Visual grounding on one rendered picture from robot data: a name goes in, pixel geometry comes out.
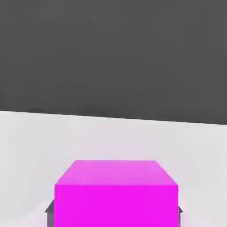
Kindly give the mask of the small magenta cube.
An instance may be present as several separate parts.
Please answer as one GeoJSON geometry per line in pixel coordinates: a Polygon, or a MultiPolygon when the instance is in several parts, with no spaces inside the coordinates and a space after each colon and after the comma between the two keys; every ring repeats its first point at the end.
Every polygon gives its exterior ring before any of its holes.
{"type": "Polygon", "coordinates": [[[76,160],[55,183],[54,227],[178,222],[178,184],[154,160],[76,160]]]}

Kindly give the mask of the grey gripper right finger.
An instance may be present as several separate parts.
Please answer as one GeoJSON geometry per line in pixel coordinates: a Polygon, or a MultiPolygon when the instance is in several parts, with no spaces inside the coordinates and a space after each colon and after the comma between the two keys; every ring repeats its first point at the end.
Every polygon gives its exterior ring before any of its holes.
{"type": "Polygon", "coordinates": [[[184,211],[182,210],[182,208],[180,206],[178,206],[178,227],[181,227],[181,214],[184,211]]]}

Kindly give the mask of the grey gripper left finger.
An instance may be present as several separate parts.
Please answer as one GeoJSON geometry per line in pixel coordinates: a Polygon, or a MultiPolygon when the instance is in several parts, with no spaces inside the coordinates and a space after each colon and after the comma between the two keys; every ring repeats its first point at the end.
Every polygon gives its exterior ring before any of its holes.
{"type": "Polygon", "coordinates": [[[54,227],[54,200],[48,205],[45,213],[47,214],[47,227],[54,227]]]}

